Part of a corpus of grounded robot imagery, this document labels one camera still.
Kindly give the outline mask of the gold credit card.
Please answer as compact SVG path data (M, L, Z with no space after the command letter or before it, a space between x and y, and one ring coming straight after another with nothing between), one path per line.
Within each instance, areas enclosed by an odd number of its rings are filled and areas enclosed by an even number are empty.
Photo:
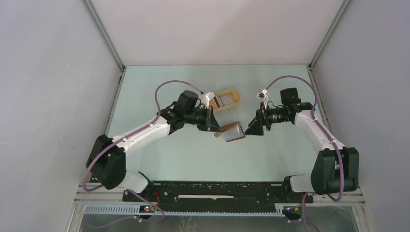
M215 108L215 109L221 107L220 101L219 101L219 99L218 99L217 97L214 97L214 98L210 101L209 104L212 105L213 108Z

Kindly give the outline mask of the brown leather card holder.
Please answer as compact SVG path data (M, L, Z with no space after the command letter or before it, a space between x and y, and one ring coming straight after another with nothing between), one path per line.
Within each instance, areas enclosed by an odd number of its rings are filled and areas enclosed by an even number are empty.
M239 121L233 122L221 127L222 132L214 133L215 138L221 138L225 142L233 142L246 137L244 130Z

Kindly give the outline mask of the silver VIP credit card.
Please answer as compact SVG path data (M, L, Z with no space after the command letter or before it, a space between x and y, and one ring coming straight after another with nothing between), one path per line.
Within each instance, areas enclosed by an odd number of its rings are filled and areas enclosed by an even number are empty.
M233 93L219 95L219 101L220 101L221 107L225 107L225 106L237 103L236 97Z

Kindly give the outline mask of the beige oval tray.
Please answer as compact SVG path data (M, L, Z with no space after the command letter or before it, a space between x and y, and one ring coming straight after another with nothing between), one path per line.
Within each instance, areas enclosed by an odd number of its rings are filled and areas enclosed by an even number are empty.
M214 93L215 96L209 101L214 113L226 111L237 107L241 102L241 95L236 88L227 88Z

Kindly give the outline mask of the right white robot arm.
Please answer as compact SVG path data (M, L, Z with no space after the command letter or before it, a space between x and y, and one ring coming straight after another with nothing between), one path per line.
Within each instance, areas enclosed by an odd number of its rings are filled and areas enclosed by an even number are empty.
M294 202L301 192L319 195L344 193L358 188L359 153L346 147L317 119L313 105L302 102L296 88L280 91L281 106L270 108L261 103L255 118L249 123L246 135L263 136L272 124L291 122L306 136L317 152L310 174L293 175L284 179L282 198Z

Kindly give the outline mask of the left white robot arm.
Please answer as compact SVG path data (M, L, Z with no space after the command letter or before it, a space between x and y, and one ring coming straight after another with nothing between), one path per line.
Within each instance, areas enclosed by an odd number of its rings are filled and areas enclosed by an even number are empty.
M197 95L185 90L178 100L164 109L146 124L113 138L99 136L86 162L91 173L106 189L116 187L128 189L141 201L148 201L153 195L150 180L140 171L129 171L128 161L136 150L151 142L171 135L186 124L195 125L199 131L221 132L221 126L214 117L210 100L213 92Z

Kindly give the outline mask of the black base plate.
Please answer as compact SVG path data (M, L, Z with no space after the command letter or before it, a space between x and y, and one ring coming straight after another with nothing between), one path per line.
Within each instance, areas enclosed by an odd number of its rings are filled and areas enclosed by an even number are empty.
M140 195L166 211L275 212L303 201L281 182L155 181Z

